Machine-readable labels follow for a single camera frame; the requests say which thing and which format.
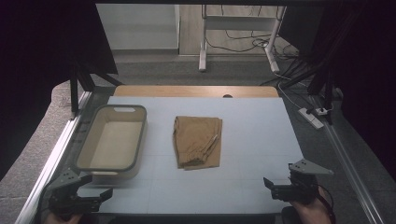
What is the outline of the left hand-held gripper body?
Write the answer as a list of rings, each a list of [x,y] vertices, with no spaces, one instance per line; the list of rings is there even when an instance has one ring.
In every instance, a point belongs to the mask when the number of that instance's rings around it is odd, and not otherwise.
[[[50,185],[49,210],[58,217],[98,212],[102,203],[100,197],[80,197],[80,179],[68,169],[61,173]]]

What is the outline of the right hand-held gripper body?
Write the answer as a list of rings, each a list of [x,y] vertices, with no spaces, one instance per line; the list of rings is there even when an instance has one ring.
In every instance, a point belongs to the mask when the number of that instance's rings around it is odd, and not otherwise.
[[[289,170],[294,171],[296,183],[295,185],[274,184],[274,188],[270,190],[274,200],[310,204],[318,196],[317,175],[333,175],[332,170],[306,159],[290,163]]]

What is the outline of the white basket with grey rim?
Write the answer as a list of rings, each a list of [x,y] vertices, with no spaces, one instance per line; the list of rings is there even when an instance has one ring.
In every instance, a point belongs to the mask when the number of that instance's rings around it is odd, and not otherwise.
[[[142,105],[100,106],[76,157],[76,167],[100,180],[135,177],[146,129],[147,110]]]

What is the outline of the brown pants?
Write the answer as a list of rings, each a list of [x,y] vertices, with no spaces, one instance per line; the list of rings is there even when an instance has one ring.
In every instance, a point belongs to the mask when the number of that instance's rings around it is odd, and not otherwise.
[[[177,116],[173,144],[177,167],[197,170],[219,167],[222,119]]]

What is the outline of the person's left hand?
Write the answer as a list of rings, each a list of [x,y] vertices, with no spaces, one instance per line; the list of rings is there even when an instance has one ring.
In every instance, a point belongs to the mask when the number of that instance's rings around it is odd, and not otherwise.
[[[82,215],[73,215],[68,220],[63,220],[52,213],[48,214],[43,224],[78,224]]]

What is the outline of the person's right hand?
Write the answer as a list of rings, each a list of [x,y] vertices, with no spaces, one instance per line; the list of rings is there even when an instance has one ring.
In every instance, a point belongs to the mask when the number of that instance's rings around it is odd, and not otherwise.
[[[303,224],[332,224],[326,205],[319,199],[310,204],[290,202]]]

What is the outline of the light blue table mat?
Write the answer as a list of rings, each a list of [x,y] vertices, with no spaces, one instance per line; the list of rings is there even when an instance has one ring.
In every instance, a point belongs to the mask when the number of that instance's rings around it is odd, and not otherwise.
[[[281,98],[116,97],[110,103],[142,105],[148,130],[138,174],[96,182],[84,196],[113,188],[103,213],[134,215],[275,214],[284,203],[263,181],[288,183],[289,164],[302,158]],[[172,143],[177,116],[220,118],[220,165],[194,171],[177,167]]]

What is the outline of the white power strip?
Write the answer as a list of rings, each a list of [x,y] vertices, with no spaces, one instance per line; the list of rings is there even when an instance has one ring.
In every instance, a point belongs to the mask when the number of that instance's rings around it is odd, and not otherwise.
[[[309,113],[306,108],[301,108],[298,110],[299,114],[315,129],[319,130],[324,127],[323,123],[317,119],[312,113]]]

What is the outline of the black metal stand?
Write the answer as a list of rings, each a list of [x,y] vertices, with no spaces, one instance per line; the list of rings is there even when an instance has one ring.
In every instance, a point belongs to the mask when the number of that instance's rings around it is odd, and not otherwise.
[[[314,65],[308,71],[292,78],[285,83],[278,85],[279,90],[285,90],[298,82],[301,82],[309,77],[312,77],[311,83],[307,87],[309,95],[319,95],[321,90],[324,90],[324,108],[327,114],[324,116],[326,121],[332,125],[332,90],[333,90],[333,74],[331,71],[331,62],[324,59],[317,65]]]
[[[87,65],[83,65],[82,63],[74,63],[70,75],[70,100],[71,111],[75,115],[78,113],[79,107],[78,84],[80,84],[84,91],[93,91],[95,83],[92,79],[92,74],[97,75],[116,87],[122,85],[122,82],[105,72],[98,71],[97,69],[90,69]]]

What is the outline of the black curtain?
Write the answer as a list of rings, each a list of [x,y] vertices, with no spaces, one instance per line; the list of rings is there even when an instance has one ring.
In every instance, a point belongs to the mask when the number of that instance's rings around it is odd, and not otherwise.
[[[319,69],[308,91],[341,90],[344,117],[396,180],[396,0],[297,2],[285,37]]]
[[[117,72],[95,0],[0,0],[0,180],[54,87],[76,74]]]

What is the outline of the wooden table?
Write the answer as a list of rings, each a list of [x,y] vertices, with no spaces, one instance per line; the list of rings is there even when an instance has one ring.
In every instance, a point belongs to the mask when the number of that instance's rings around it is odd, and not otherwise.
[[[268,86],[121,85],[115,89],[114,96],[277,98],[278,93]]]

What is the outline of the white cabinet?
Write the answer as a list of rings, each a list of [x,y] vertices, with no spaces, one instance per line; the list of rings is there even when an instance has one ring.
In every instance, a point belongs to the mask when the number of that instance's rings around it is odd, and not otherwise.
[[[97,4],[113,50],[178,49],[179,5]]]

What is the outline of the aluminium rail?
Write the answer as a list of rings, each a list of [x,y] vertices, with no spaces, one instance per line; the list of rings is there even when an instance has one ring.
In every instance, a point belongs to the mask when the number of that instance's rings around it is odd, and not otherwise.
[[[70,91],[53,90],[49,108],[20,156],[20,184],[27,188],[28,196],[14,224],[33,222],[41,192],[56,176],[80,118],[71,111]]]
[[[366,187],[363,182],[361,176],[359,175],[355,165],[353,164],[352,159],[350,159],[345,145],[342,142],[339,134],[334,128],[334,118],[332,117],[334,109],[329,109],[327,114],[325,115],[324,130],[327,134],[334,153],[339,160],[344,173],[348,179],[349,184],[354,190],[357,199],[361,205],[361,208],[366,215],[370,224],[386,224],[385,219],[383,218],[375,200],[370,193],[369,189]]]

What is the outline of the white desk frame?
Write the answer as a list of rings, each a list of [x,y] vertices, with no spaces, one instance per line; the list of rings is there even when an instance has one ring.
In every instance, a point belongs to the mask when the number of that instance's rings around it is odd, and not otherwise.
[[[207,15],[207,5],[201,5],[203,20],[203,34],[199,54],[199,70],[206,70],[206,32],[208,30],[231,30],[231,31],[263,31],[270,32],[268,44],[264,47],[267,60],[273,73],[279,73],[273,48],[276,37],[281,27],[286,7],[278,7],[273,18],[265,17],[246,17],[246,16],[211,16]]]

